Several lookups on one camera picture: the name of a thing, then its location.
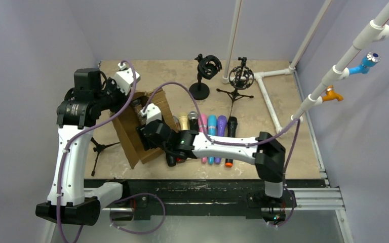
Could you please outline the multicolour glitter microphone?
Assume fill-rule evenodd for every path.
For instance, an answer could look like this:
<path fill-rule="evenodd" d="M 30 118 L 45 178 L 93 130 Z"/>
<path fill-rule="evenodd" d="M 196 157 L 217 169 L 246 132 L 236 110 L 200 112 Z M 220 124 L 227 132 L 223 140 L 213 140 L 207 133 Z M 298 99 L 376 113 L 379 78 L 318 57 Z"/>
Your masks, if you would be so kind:
<path fill-rule="evenodd" d="M 139 119 L 144 119 L 146 118 L 141 112 L 143 110 L 143 105 L 142 105 L 142 100 L 141 98 L 137 98 L 131 101 L 130 103 L 131 107 L 135 111 L 136 115 L 138 116 Z"/>

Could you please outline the brown cardboard box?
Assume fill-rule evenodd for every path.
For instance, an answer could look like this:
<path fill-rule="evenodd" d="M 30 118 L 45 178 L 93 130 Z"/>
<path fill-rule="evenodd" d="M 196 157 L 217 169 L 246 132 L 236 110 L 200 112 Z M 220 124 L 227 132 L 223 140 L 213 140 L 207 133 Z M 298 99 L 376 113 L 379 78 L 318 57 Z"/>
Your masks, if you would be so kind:
<path fill-rule="evenodd" d="M 171 112 L 169 103 L 166 98 L 166 93 L 163 89 L 159 89 L 153 96 L 151 101 L 161 110 L 164 122 L 177 131 L 177 125 L 174 122 L 173 114 Z M 141 138 L 137 132 L 137 128 L 141 126 L 137 111 L 131 106 L 128 106 L 122 114 L 113 119 L 112 124 L 120 141 L 121 147 L 124 150 L 125 156 L 132 169 L 141 162 L 146 164 L 153 161 L 164 152 L 159 148 L 145 150 L 141 142 Z"/>

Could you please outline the cream microphone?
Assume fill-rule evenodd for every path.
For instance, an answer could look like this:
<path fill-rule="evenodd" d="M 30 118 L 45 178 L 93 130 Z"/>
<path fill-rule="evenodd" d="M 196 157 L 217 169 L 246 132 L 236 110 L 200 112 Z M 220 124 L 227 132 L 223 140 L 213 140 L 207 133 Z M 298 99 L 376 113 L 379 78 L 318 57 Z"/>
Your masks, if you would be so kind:
<path fill-rule="evenodd" d="M 181 112 L 178 116 L 178 122 L 181 130 L 189 130 L 189 120 L 186 112 Z"/>

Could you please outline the red glitter microphone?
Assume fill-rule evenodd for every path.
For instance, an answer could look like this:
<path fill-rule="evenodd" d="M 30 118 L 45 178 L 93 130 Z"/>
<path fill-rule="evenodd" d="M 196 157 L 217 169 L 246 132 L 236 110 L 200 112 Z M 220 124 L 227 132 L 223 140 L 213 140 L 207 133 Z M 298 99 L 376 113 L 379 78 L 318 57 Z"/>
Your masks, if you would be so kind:
<path fill-rule="evenodd" d="M 175 125 L 176 125 L 176 127 L 177 127 L 177 130 L 179 131 L 180 130 L 180 124 L 179 124 L 179 120 L 178 120 L 178 118 L 176 117 L 176 116 L 173 116 L 173 119 L 174 119 L 174 123 L 175 123 Z M 185 160 L 184 159 L 181 159 L 181 158 L 177 158 L 177 163 L 178 164 L 180 164 L 180 163 L 184 163 L 185 162 Z"/>

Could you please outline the black glitter microphone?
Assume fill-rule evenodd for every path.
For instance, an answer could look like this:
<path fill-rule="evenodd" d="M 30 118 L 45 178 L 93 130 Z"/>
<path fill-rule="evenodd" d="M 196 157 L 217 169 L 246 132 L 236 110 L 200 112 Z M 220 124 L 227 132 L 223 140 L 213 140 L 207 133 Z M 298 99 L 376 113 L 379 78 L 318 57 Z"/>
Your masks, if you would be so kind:
<path fill-rule="evenodd" d="M 199 115 L 195 111 L 190 111 L 187 115 L 189 121 L 189 128 L 192 131 L 199 130 Z"/>

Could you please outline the pink microphone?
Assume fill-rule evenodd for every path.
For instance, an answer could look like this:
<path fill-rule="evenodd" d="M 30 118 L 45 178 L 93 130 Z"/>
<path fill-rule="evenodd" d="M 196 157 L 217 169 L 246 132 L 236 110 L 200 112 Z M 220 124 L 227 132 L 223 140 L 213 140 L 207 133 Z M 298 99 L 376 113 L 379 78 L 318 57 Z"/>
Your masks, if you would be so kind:
<path fill-rule="evenodd" d="M 199 131 L 200 132 L 204 133 L 204 132 L 208 131 L 207 122 L 208 122 L 207 116 L 205 114 L 201 113 L 199 115 L 199 118 L 198 118 L 198 125 L 199 125 Z M 202 164 L 206 164 L 207 162 L 208 162 L 208 158 L 207 157 L 202 157 L 201 158 L 201 163 Z"/>

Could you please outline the tripod microphone stand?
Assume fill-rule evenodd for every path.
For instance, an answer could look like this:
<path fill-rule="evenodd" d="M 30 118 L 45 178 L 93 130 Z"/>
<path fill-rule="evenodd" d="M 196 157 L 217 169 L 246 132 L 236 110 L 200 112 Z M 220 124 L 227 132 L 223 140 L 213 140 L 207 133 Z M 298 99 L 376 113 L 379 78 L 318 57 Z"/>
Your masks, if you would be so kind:
<path fill-rule="evenodd" d="M 91 138 L 91 142 L 94 144 L 93 151 L 96 153 L 95 163 L 94 163 L 93 169 L 91 171 L 91 176 L 94 177 L 96 174 L 96 167 L 97 167 L 99 155 L 101 154 L 101 152 L 103 152 L 105 149 L 107 149 L 109 147 L 112 147 L 114 145 L 119 144 L 119 142 L 111 143 L 111 144 L 100 144 L 93 137 Z"/>

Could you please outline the teal microphone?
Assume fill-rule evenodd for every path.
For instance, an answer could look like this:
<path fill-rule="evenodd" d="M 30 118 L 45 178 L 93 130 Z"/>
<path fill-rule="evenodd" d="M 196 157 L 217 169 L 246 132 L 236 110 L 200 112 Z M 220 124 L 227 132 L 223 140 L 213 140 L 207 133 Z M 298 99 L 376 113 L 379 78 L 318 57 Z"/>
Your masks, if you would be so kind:
<path fill-rule="evenodd" d="M 207 121 L 208 135 L 216 136 L 217 134 L 217 117 L 215 115 L 208 116 Z M 215 162 L 214 157 L 208 157 L 208 164 L 213 165 Z"/>

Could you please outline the purple microphone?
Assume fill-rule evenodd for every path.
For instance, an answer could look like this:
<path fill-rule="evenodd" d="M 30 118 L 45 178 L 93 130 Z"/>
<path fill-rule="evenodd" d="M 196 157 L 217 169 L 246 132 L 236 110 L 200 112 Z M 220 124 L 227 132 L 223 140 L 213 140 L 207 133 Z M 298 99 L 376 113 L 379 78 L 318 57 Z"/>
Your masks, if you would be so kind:
<path fill-rule="evenodd" d="M 217 136 L 223 137 L 227 125 L 227 117 L 220 115 L 217 119 Z"/>

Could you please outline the black orange-tipped microphone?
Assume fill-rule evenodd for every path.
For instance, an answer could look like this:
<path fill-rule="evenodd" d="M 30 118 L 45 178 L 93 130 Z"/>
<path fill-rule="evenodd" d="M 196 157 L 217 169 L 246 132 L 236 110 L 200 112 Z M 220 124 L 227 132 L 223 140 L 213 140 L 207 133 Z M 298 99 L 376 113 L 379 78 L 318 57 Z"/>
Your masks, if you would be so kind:
<path fill-rule="evenodd" d="M 227 122 L 227 136 L 235 138 L 236 137 L 236 131 L 238 126 L 238 120 L 234 116 L 230 116 Z M 231 168 L 233 166 L 233 159 L 226 159 L 225 160 L 225 166 L 227 168 Z"/>

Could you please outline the round base microphone stand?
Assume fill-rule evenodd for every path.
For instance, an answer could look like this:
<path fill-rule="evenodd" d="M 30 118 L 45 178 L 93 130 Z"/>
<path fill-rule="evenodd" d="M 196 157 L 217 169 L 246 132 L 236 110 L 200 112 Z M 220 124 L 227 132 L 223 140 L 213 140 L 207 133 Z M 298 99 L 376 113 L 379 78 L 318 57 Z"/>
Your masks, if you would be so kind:
<path fill-rule="evenodd" d="M 222 64 L 214 55 L 204 57 L 202 54 L 198 54 L 195 60 L 198 62 L 197 83 L 189 87 L 189 92 L 195 100 L 205 100 L 210 94 L 210 89 L 202 82 L 202 79 L 211 80 L 222 69 Z"/>

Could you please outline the tripod shock mount stand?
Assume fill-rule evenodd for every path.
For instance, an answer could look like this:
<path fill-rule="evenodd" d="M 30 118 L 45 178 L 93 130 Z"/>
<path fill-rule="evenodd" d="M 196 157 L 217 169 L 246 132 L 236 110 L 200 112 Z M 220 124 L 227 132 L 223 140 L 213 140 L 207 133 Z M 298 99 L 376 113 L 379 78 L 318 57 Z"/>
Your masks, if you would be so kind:
<path fill-rule="evenodd" d="M 250 88 L 255 80 L 254 72 L 247 66 L 247 57 L 239 57 L 241 62 L 239 66 L 233 68 L 229 73 L 229 83 L 233 87 L 233 91 L 225 91 L 217 88 L 217 92 L 226 93 L 231 99 L 229 115 L 231 116 L 234 103 L 242 98 L 253 99 L 253 95 L 243 95 L 239 91 Z"/>

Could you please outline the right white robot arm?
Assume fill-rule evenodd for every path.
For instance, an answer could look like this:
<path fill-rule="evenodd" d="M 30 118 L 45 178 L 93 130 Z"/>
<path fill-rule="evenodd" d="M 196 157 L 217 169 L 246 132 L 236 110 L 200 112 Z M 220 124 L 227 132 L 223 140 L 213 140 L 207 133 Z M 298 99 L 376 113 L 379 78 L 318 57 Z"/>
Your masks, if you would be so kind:
<path fill-rule="evenodd" d="M 178 159 L 220 157 L 254 165 L 264 182 L 268 197 L 280 198 L 284 192 L 286 150 L 270 133 L 257 137 L 233 138 L 205 135 L 194 130 L 175 131 L 156 119 L 139 129 L 145 150 L 159 148 L 166 154 L 168 166 Z"/>

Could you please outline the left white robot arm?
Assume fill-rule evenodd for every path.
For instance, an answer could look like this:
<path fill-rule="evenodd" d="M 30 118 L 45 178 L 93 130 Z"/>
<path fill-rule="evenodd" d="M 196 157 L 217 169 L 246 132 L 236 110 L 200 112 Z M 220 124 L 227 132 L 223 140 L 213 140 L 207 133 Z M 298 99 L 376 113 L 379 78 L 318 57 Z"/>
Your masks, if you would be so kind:
<path fill-rule="evenodd" d="M 101 210 L 123 194 L 119 182 L 106 182 L 88 193 L 84 189 L 87 154 L 97 119 L 105 110 L 118 113 L 128 107 L 133 84 L 140 81 L 140 74 L 131 68 L 102 80 L 104 76 L 98 68 L 76 70 L 74 87 L 57 108 L 57 164 L 46 202 L 36 205 L 35 214 L 40 218 L 93 226 Z"/>

